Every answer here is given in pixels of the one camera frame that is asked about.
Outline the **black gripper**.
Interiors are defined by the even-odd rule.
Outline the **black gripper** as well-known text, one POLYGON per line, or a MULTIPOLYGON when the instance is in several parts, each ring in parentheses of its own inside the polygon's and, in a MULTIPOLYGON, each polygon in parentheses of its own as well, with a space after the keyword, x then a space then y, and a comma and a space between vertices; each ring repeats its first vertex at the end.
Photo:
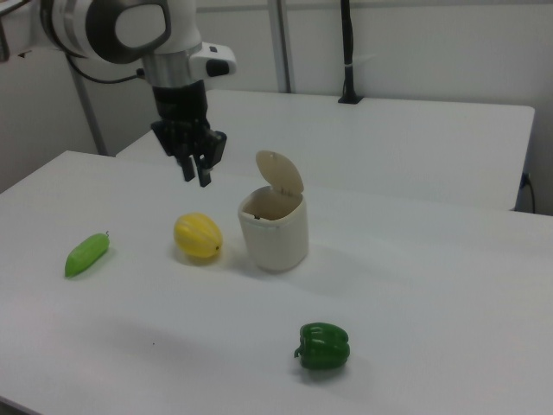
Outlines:
POLYGON ((222 158, 226 134, 212 129, 207 120, 207 90, 200 80, 178 88, 153 89, 160 120, 151 125, 168 156, 181 165, 186 182, 195 178, 194 161, 202 188, 222 158))

